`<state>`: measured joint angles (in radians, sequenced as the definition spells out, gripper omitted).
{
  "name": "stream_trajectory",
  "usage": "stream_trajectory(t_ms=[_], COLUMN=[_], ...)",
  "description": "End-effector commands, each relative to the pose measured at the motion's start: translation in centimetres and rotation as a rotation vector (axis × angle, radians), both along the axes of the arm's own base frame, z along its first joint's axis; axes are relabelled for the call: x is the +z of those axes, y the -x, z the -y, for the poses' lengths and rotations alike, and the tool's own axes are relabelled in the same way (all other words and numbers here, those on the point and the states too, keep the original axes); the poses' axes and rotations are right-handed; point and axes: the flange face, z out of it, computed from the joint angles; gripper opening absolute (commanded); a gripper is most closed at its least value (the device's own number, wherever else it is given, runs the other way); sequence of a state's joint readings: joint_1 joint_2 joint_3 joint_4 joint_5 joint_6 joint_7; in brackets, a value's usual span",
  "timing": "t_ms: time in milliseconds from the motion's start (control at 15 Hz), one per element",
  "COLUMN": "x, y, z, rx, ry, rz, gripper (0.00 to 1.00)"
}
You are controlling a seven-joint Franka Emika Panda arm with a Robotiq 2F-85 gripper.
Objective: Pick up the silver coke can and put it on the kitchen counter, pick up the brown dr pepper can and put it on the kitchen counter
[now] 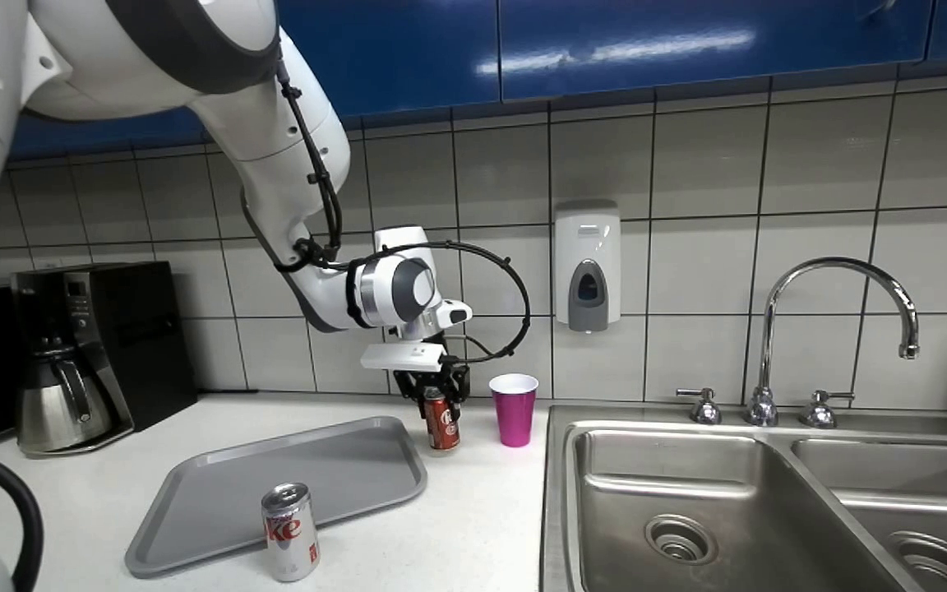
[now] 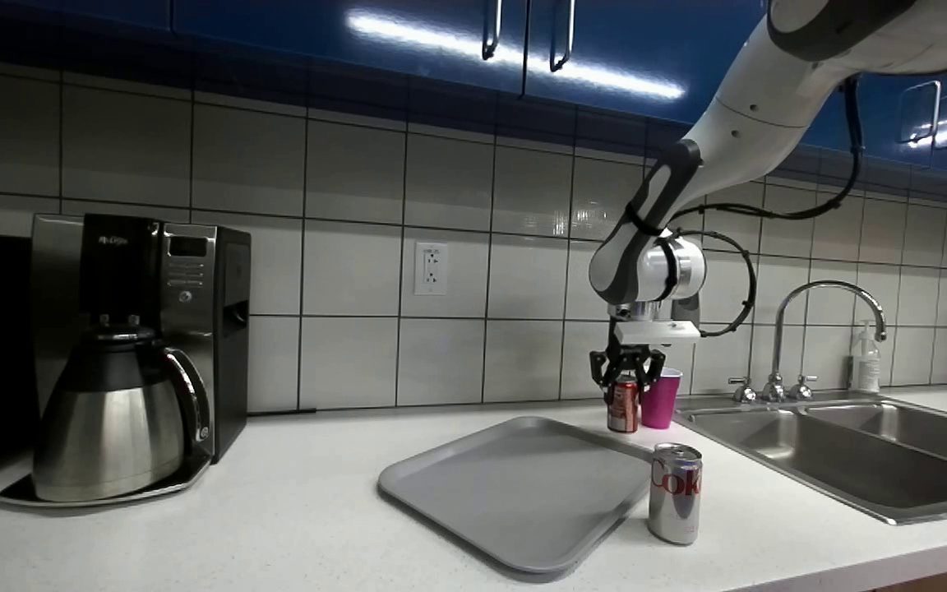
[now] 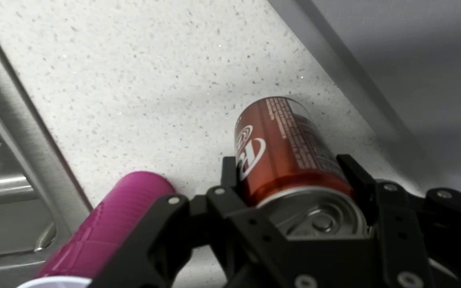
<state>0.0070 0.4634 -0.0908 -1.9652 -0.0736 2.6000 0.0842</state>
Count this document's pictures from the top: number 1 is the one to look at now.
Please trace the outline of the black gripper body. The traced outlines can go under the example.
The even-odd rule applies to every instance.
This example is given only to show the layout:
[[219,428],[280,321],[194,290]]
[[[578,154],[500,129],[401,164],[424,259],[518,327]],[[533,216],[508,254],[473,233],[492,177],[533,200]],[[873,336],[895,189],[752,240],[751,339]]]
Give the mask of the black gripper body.
[[432,394],[443,394],[452,380],[468,377],[470,380],[470,367],[465,361],[446,361],[440,371],[397,371],[394,384],[404,398],[413,398],[418,384],[429,384]]

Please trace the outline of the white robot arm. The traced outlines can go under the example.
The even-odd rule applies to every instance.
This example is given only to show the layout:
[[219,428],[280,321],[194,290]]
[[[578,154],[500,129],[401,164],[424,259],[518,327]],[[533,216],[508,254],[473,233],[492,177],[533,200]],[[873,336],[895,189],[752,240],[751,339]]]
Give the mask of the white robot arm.
[[390,225],[341,263],[308,221],[349,177],[349,134],[274,0],[0,0],[0,170],[16,119],[187,109],[240,177],[245,216],[321,332],[383,327],[365,352],[429,418],[470,394],[443,332],[470,304],[438,290],[432,243]]

